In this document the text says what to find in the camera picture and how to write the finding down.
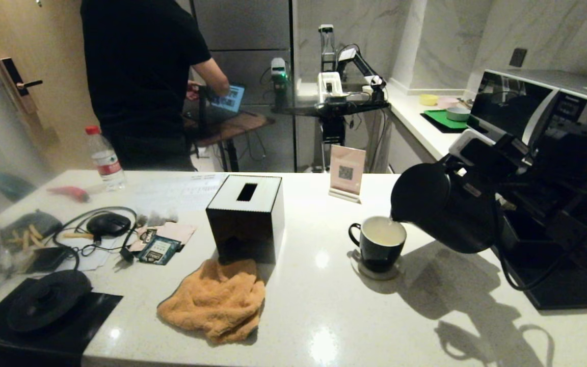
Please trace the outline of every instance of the black mug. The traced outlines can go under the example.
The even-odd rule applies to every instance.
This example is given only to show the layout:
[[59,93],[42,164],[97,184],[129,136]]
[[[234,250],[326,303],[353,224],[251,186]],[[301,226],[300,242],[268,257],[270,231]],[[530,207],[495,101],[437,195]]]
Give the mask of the black mug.
[[[359,241],[352,235],[352,228],[361,232]],[[407,231],[401,223],[387,217],[370,217],[362,225],[352,223],[348,235],[361,251],[361,262],[375,273],[390,270],[403,251]]]

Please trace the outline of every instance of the wall outlet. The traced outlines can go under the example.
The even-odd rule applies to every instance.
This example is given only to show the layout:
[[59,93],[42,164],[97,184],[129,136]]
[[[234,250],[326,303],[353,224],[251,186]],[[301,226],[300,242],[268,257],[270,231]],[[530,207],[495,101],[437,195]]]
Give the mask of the wall outlet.
[[513,50],[513,55],[511,56],[511,60],[509,61],[509,65],[515,67],[522,67],[522,63],[524,63],[524,57],[527,56],[527,49],[526,48],[516,48]]

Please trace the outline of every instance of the white countertop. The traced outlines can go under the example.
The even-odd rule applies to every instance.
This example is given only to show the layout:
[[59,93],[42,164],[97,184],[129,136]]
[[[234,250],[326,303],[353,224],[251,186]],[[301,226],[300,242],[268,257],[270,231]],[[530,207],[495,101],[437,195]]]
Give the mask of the white countertop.
[[[132,186],[191,174],[127,176]],[[165,267],[135,263],[115,271],[115,254],[104,267],[86,272],[94,291],[124,298],[89,344],[83,364],[587,365],[587,310],[536,311],[508,286],[490,250],[454,253],[405,225],[403,274],[383,282],[357,275],[347,257],[355,249],[347,229],[368,216],[388,214],[397,175],[364,175],[363,204],[330,197],[329,175],[276,175],[284,177],[286,235],[256,334],[243,344],[212,346],[200,334],[158,320],[158,303],[215,252],[205,213],[181,212],[181,223],[198,230]],[[88,187],[98,181],[95,171],[72,170],[47,186]],[[75,204],[40,188],[2,213],[0,224],[38,208],[66,221],[97,207],[130,204],[129,192],[93,195],[90,203]],[[17,276],[4,285],[0,300],[21,281]],[[455,346],[479,359],[461,357]]]
[[[442,133],[424,117],[420,116],[424,111],[438,110],[439,108],[422,106],[419,102],[419,96],[405,95],[394,83],[387,84],[385,91],[387,100],[391,103],[391,111],[396,117],[436,160],[443,158],[447,154],[450,145],[459,137],[459,133]],[[317,98],[316,83],[298,80],[296,83],[296,99],[298,101],[313,101],[317,100]]]

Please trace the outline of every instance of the tissue box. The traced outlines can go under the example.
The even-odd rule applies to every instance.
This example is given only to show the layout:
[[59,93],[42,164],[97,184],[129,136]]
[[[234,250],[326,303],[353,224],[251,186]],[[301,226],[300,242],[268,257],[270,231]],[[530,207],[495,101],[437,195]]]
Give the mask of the tissue box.
[[275,264],[284,235],[282,177],[230,175],[205,210],[219,260]]

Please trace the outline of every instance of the person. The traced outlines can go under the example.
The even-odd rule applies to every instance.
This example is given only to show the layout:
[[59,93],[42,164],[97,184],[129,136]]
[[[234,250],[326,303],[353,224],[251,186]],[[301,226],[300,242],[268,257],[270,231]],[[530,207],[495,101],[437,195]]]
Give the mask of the person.
[[228,93],[191,14],[175,0],[83,0],[88,89],[102,134],[126,170],[195,170],[184,132],[184,99],[199,84]]

